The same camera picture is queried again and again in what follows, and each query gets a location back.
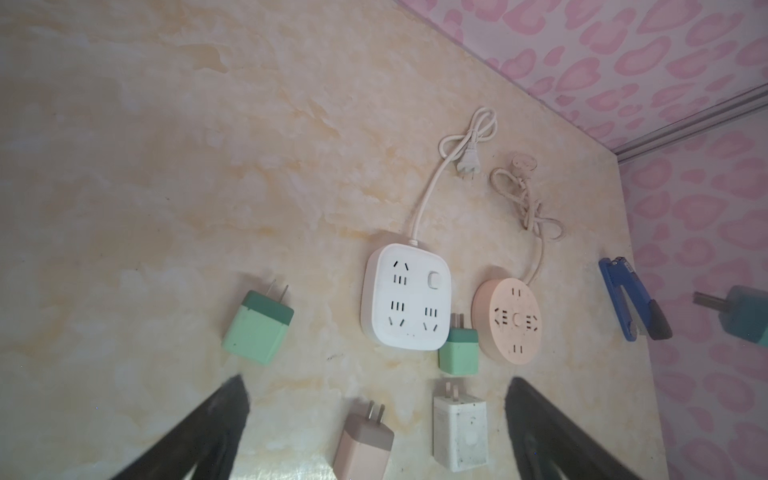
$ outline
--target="power strip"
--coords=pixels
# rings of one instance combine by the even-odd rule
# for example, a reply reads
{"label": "power strip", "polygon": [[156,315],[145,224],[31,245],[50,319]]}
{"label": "power strip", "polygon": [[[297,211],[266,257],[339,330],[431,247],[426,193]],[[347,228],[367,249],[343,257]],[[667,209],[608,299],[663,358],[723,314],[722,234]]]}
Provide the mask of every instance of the power strip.
{"label": "power strip", "polygon": [[362,283],[362,331],[375,342],[437,350],[451,326],[451,271],[434,253],[391,243],[368,259]]}
{"label": "power strip", "polygon": [[536,296],[516,278],[488,280],[472,299],[480,348],[499,362],[524,365],[541,347],[544,324]]}

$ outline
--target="round power strip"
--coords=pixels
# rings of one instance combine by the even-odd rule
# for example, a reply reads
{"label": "round power strip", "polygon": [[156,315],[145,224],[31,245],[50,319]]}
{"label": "round power strip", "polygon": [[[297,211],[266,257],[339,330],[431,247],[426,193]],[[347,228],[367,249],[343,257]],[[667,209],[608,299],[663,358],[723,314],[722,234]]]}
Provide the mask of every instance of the round power strip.
{"label": "round power strip", "polygon": [[516,278],[483,283],[472,301],[480,348],[500,362],[528,363],[541,345],[541,311],[528,285]]}

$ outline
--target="green phone charger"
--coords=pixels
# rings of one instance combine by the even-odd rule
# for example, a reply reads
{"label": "green phone charger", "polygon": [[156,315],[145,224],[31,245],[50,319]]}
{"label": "green phone charger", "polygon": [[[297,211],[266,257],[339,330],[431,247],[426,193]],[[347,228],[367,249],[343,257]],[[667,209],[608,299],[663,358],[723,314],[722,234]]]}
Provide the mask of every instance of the green phone charger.
{"label": "green phone charger", "polygon": [[726,333],[768,346],[768,292],[734,285],[724,299],[694,292],[694,303],[717,310]]}
{"label": "green phone charger", "polygon": [[464,313],[451,314],[448,340],[437,352],[440,369],[451,375],[466,376],[478,372],[480,344],[478,331],[464,328]]}
{"label": "green phone charger", "polygon": [[251,290],[245,296],[224,337],[226,351],[262,365],[272,362],[293,318],[293,309],[283,305],[287,285],[277,302],[267,296],[274,284],[266,295]]}

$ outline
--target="power cord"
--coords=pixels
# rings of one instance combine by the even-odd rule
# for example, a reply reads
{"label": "power cord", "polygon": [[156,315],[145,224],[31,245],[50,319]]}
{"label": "power cord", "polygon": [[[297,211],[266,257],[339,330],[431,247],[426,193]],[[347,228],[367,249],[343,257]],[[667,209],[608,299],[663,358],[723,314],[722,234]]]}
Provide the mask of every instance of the power cord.
{"label": "power cord", "polygon": [[[432,175],[432,179],[429,181],[429,186],[427,186],[427,190],[419,204],[419,209],[416,211],[413,223],[411,223],[411,232],[409,235],[411,240],[409,240],[408,243],[412,247],[419,246],[419,242],[416,239],[419,235],[419,224],[422,221],[422,215],[424,214],[424,208],[427,205],[427,201],[429,201],[429,197],[432,195],[432,191],[435,189],[435,184],[442,171],[449,163],[461,156],[461,160],[456,164],[456,170],[458,170],[459,175],[465,177],[467,174],[471,174],[474,177],[475,174],[479,174],[480,160],[478,159],[478,143],[491,140],[494,135],[496,135],[497,128],[496,111],[493,108],[480,107],[475,114],[472,115],[472,121],[469,123],[469,130],[466,134],[449,135],[440,140],[437,149],[440,152],[443,161]],[[453,148],[450,154],[446,154],[444,146],[450,141],[458,141],[458,144]]]}
{"label": "power cord", "polygon": [[[541,242],[536,268],[531,269],[528,275],[522,279],[523,283],[530,285],[536,280],[541,264],[544,262],[544,251],[547,241],[557,242],[565,237],[565,225],[560,220],[541,216],[541,200],[539,200],[531,188],[531,174],[536,168],[536,160],[524,154],[516,154],[511,161],[511,171],[496,168],[491,172],[491,186],[504,198],[512,200],[520,215],[520,223],[523,228],[532,232]],[[507,177],[519,190],[520,195],[509,193],[498,184],[500,177]],[[545,238],[541,229],[543,223],[552,223],[560,228],[560,234],[556,237]]]}
{"label": "power cord", "polygon": [[[437,148],[443,160],[432,175],[432,179],[429,181],[427,190],[424,192],[422,201],[419,204],[419,209],[416,211],[413,223],[411,223],[411,231],[409,235],[411,238],[408,243],[412,247],[419,246],[419,241],[416,239],[419,235],[419,224],[422,221],[422,215],[424,214],[427,201],[429,201],[429,197],[432,195],[432,191],[435,189],[435,184],[442,171],[449,163],[460,157],[456,163],[458,174],[463,178],[466,178],[467,175],[472,175],[474,178],[475,174],[479,174],[481,171],[480,160],[478,159],[478,143],[491,140],[494,135],[496,135],[497,129],[498,122],[496,121],[496,111],[493,108],[480,107],[475,114],[472,115],[472,121],[469,123],[469,130],[467,130],[466,134],[449,135],[440,140]],[[458,141],[458,143],[453,147],[451,153],[447,154],[445,152],[445,144],[450,141]],[[560,220],[541,216],[541,201],[533,194],[533,190],[531,189],[531,174],[535,168],[536,160],[533,157],[524,154],[516,154],[511,161],[511,171],[503,168],[496,168],[491,172],[490,176],[493,189],[504,198],[512,200],[515,203],[523,228],[532,232],[541,241],[536,268],[531,269],[522,280],[526,285],[533,283],[541,270],[541,264],[544,262],[545,244],[548,241],[557,242],[565,237],[565,225],[563,225]],[[501,188],[498,184],[498,179],[500,177],[507,177],[517,187],[520,194],[515,195],[504,188]],[[543,223],[552,223],[556,225],[560,228],[560,234],[556,237],[545,238],[544,232],[541,229]]]}

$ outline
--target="stapler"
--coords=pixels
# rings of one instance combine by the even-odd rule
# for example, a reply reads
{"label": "stapler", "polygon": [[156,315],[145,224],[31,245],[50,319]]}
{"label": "stapler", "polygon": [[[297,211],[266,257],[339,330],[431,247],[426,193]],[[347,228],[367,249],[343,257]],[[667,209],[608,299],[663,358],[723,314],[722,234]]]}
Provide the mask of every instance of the stapler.
{"label": "stapler", "polygon": [[667,317],[661,311],[656,300],[652,300],[640,278],[632,270],[632,266],[624,257],[600,259],[598,262],[600,271],[603,274],[605,286],[611,295],[611,302],[616,309],[616,315],[619,318],[621,331],[624,332],[624,338],[629,342],[637,339],[637,332],[641,326],[635,324],[630,314],[627,300],[624,298],[626,293],[634,305],[638,316],[642,320],[642,327],[648,332],[648,336],[653,340],[666,340],[672,337],[672,329],[667,322]]}

